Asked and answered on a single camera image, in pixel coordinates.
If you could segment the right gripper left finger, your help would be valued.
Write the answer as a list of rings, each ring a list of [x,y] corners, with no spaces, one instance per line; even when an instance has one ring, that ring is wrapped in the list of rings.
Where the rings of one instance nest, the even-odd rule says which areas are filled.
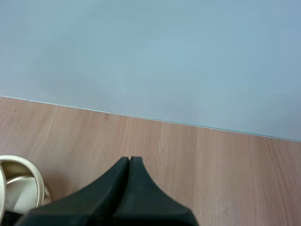
[[[129,172],[129,159],[120,158],[97,180],[60,200],[32,209],[18,226],[106,226],[111,223]]]

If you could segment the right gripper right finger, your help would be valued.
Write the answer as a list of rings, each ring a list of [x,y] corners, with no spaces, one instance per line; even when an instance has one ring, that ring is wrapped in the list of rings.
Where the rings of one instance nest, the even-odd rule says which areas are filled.
[[[115,226],[197,226],[192,211],[165,194],[151,179],[142,157],[132,157]]]

